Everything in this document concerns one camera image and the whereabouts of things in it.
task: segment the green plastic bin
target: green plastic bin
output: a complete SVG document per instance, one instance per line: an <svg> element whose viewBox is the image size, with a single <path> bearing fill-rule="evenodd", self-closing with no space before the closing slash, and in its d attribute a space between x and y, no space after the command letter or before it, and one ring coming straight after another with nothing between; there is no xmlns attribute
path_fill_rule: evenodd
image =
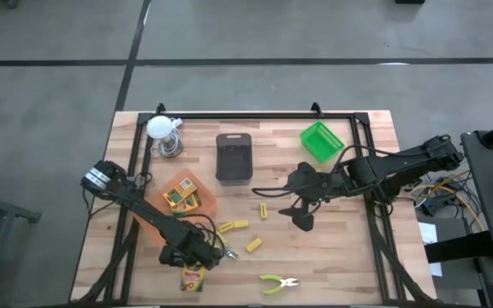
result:
<svg viewBox="0 0 493 308"><path fill-rule="evenodd" d="M301 132L300 138L301 144L321 163L331 159L344 147L343 142L320 121Z"/></svg>

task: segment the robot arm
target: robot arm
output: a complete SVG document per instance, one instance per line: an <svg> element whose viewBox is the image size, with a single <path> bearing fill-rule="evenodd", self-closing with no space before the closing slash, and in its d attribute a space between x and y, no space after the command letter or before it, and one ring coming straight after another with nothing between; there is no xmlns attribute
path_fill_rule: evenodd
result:
<svg viewBox="0 0 493 308"><path fill-rule="evenodd" d="M317 172L309 163L299 163L298 169L288 176L287 185L278 189L286 191L285 194L295 193L298 200L290 208L279 210L279 213L291 216L298 228L310 231L313 228L313 213L323 201L328 203L333 198L368 193L375 201L388 204L404 185L431 171L454 170L463 160L463 155L455 149L448 135L434 137L422 145L397 153L379 151L388 154L386 157L357 157L342 162L345 152L354 147L379 151L350 145L342 151L329 173ZM253 188L252 191L263 197L284 195L260 193L264 190L277 189ZM315 205L315 209L309 211L310 205Z"/></svg>
<svg viewBox="0 0 493 308"><path fill-rule="evenodd" d="M166 241L159 255L161 264L179 267L201 264L210 270L223 257L222 250L212 245L216 238L212 239L212 244L208 243L200 228L188 221L166 216L145 201L134 181L127 178L119 165L99 161L81 179L81 185L102 200L115 201L127 207L157 228Z"/></svg>

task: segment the green pliers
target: green pliers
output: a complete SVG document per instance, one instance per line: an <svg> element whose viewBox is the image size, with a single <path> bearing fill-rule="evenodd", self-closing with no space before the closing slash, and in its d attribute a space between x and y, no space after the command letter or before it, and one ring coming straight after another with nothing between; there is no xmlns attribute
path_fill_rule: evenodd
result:
<svg viewBox="0 0 493 308"><path fill-rule="evenodd" d="M279 291L281 291L284 287L293 287L293 286L298 286L298 279L296 278L288 278L288 279L282 279L279 275L261 275L260 278L262 280L274 280L274 281L279 281L281 285L279 287L272 288L271 290L264 291L264 295L272 295L275 294Z"/></svg>

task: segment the orange box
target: orange box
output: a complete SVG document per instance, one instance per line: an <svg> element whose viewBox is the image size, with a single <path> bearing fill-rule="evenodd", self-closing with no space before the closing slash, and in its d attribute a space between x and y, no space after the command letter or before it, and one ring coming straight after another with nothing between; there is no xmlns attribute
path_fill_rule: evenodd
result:
<svg viewBox="0 0 493 308"><path fill-rule="evenodd" d="M174 186L178 185L180 181L184 178L189 178L191 182L197 187L197 194L199 195L199 199L201 200L201 206L188 214L205 214L208 217L214 220L217 212L217 199L214 197L212 192L206 188L205 185L195 176L190 169L183 169L178 172L172 179L166 182L162 187L160 187L155 194L151 194L151 197L147 199L153 207L163 212L165 215L172 216L170 212L169 203L165 200L163 194L171 190ZM150 223L145 221L144 219L136 216L134 218L138 221L140 226L146 231L146 233L150 236L151 240L158 247L163 247L165 245L164 239L159 234L159 231L153 227ZM202 223L208 229L211 229L212 226L208 222L208 220L204 217L186 217L186 218L177 218L180 220L187 220L190 223Z"/></svg>

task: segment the wire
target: wire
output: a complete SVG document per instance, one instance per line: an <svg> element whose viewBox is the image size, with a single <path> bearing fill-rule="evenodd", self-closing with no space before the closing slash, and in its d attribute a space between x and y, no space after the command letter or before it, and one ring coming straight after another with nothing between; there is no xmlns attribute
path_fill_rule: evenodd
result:
<svg viewBox="0 0 493 308"><path fill-rule="evenodd" d="M463 181L463 184L460 186L459 189L457 189L457 191L462 191L467 195L467 197L469 198L469 200L472 202L472 204L475 207L474 210L475 210L476 217L479 217L480 212L481 212L480 200L478 199L477 194L474 191L472 191L471 188L469 188L469 186L466 185L467 181L472 179L472 176L470 176L470 174L471 173L469 173L467 175L466 179ZM451 183L460 183L460 182L459 181L452 181ZM475 222L476 222L476 220L473 219L472 222L469 223L469 228L471 229L471 232L472 232L472 226Z"/></svg>
<svg viewBox="0 0 493 308"><path fill-rule="evenodd" d="M432 186L433 189L431 189L431 191L429 193L427 193L427 196L430 196L432 193L434 193L437 190L437 187L444 187L444 185L450 183L456 177L462 176L462 175L464 175L464 174L466 174L468 172L471 172L471 171L470 170L467 170L467 171L461 172L460 174L452 175L452 176L446 178L444 181L442 181L439 185ZM421 188L426 188L426 187L428 187L428 186L420 185L420 186L414 187L412 189L412 191L410 191L410 193L413 193L413 192L415 192L415 191L417 191L417 190L419 190Z"/></svg>
<svg viewBox="0 0 493 308"><path fill-rule="evenodd" d="M141 175L145 175L146 179L144 180L144 184L138 186L138 189L140 189L140 190L146 188L146 185L148 185L151 182L151 180L153 179L153 175L151 174L151 172L141 172L141 173L138 173L134 177L134 179L133 179L134 184L136 184L138 177Z"/></svg>
<svg viewBox="0 0 493 308"><path fill-rule="evenodd" d="M200 222L196 222L195 223L195 226L197 226L198 228L204 230L207 234L208 234L208 238L210 239L211 238L211 235L214 237L216 236L218 238L218 241L220 242L220 247L222 247L222 257L225 257L225 244L223 243L223 240L220 236L218 236L218 233L215 233L214 231L212 230L209 230L207 227L205 227L202 223Z"/></svg>
<svg viewBox="0 0 493 308"><path fill-rule="evenodd" d="M454 189L455 191L459 192L459 191L462 191L462 192L465 192L466 193L466 184L467 182L472 179L472 177L466 177L465 180L463 180L463 184L460 185L460 187L456 188L456 187L450 187L452 189ZM445 187L449 187L449 184L460 184L461 181L451 181L449 182L448 184L444 185ZM438 196L435 196L435 197L428 197L428 198L446 198L446 197L449 197L449 196L452 196L454 195L453 193L447 193L447 194L443 194L443 195L438 195Z"/></svg>
<svg viewBox="0 0 493 308"><path fill-rule="evenodd" d="M412 201L414 203L416 202L416 200L414 200L413 198L409 198L409 197L395 197L395 200L397 200L397 199L410 200L410 201Z"/></svg>
<svg viewBox="0 0 493 308"><path fill-rule="evenodd" d="M115 202L116 202L116 201L111 201L111 202L109 202L108 204L104 205L103 207L101 207L101 208L99 208L99 209L95 210L93 213L91 213L91 215L90 215L89 217L90 217L90 218L92 218L93 216L97 215L97 214L98 214L101 210L106 209L108 206L110 206L110 205L114 204Z"/></svg>
<svg viewBox="0 0 493 308"><path fill-rule="evenodd" d="M392 204L380 204L380 207L379 208L380 208L380 210L383 210L383 209L387 210L388 206L391 207L391 210L389 210L387 212L387 216L391 216L391 214L393 214L393 209L394 209L394 207L393 207ZM376 215L376 217L378 217L378 218L382 218L381 216L379 216L378 214L376 214L376 211L374 211L374 215Z"/></svg>
<svg viewBox="0 0 493 308"><path fill-rule="evenodd" d="M460 207L456 203L454 203L454 207L455 207L454 218L458 218L458 215L460 214Z"/></svg>
<svg viewBox="0 0 493 308"><path fill-rule="evenodd" d="M299 191L300 189L306 189L306 188L309 188L309 187L314 187L314 186L319 185L321 183L322 183L322 181L319 181L319 182L316 182L316 183L307 184L307 185L300 186L300 187L262 187L262 188L253 188L252 189L252 192L254 194L257 194L258 196L264 197L264 198L279 198L279 197L283 197L283 196L288 196L289 194L293 194L296 191ZM278 194L275 194L275 195L269 195L269 194L261 193L261 192L283 192L283 193L278 193Z"/></svg>
<svg viewBox="0 0 493 308"><path fill-rule="evenodd" d="M477 221L481 230L485 231L483 224L478 219L478 215L475 214L475 212L472 210L471 206L457 192L453 191L452 189L450 189L448 187L438 187L436 185L426 185L426 187L430 187L430 188L436 187L437 189L452 193L471 212L472 216Z"/></svg>
<svg viewBox="0 0 493 308"><path fill-rule="evenodd" d="M85 201L85 205L86 205L86 212L88 213L89 211L91 211L91 208L89 207L89 201L86 199L86 195L85 195L85 192L86 192L86 189L83 187L83 192L81 193L81 195L83 196L83 201Z"/></svg>
<svg viewBox="0 0 493 308"><path fill-rule="evenodd" d="M205 214L200 214L200 213L195 213L195 214L186 214L184 216L182 216L181 218L187 218L187 217L204 217L206 218L206 220L209 221L209 223L211 224L212 226L212 232L214 234L216 234L216 224L214 224L214 221L212 220L212 218L208 217L207 215ZM211 256L212 256L212 253L214 253L214 247L216 245L216 238L219 238L219 236L213 236L212 237L212 244L211 244Z"/></svg>

